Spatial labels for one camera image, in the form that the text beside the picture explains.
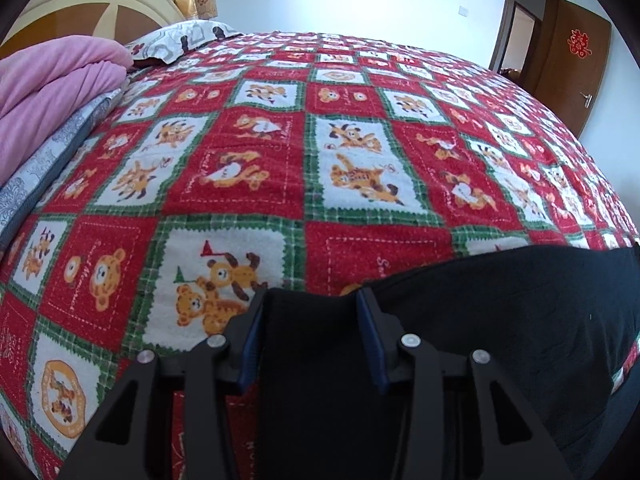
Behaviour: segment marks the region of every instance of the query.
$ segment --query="headboard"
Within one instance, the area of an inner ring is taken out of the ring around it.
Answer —
[[[0,46],[0,59],[32,44],[83,34],[129,43],[181,22],[171,0],[31,0]]]

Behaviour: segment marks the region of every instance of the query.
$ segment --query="patchwork blanket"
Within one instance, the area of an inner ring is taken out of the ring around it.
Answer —
[[[2,426],[51,479],[137,352],[192,348],[260,285],[346,294],[469,254],[634,240],[580,143],[495,73],[333,34],[210,44],[135,76],[6,252]],[[229,401],[245,479],[254,399]],[[176,478],[181,442],[176,415]]]

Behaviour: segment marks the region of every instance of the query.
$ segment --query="wooden door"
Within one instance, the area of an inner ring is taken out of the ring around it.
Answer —
[[[558,1],[551,46],[533,95],[576,137],[598,95],[610,37],[607,20],[566,0]]]

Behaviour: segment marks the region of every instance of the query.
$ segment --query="white patterned pillow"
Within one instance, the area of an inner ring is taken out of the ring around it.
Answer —
[[[158,59],[169,64],[209,41],[221,41],[238,35],[239,32],[226,23],[188,20],[154,30],[125,46],[137,66],[141,65],[140,62]]]

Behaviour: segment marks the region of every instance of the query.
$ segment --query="black garment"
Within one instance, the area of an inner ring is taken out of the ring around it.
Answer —
[[[640,332],[637,246],[603,252],[532,246],[414,269],[370,286],[384,311],[438,350],[464,355],[481,348],[497,358],[576,479],[596,444],[610,449],[620,436],[610,428],[603,436],[601,428],[611,376]],[[402,406],[374,389],[354,294],[278,291],[267,308],[258,480],[388,479]],[[635,406],[626,406],[630,412],[620,416],[628,420]]]

